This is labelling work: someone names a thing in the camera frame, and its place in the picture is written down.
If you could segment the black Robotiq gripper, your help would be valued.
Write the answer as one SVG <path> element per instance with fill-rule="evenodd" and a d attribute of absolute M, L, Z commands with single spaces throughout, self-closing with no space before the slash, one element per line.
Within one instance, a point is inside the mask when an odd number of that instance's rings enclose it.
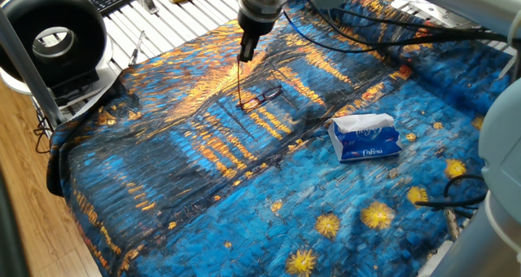
<path fill-rule="evenodd" d="M 249 62 L 253 58 L 254 51 L 259 41 L 258 37 L 270 33 L 275 25 L 275 22 L 260 22 L 250 18 L 242 12 L 239 12 L 238 22 L 243 32 L 246 33 L 241 38 L 239 60 L 242 62 Z"/>

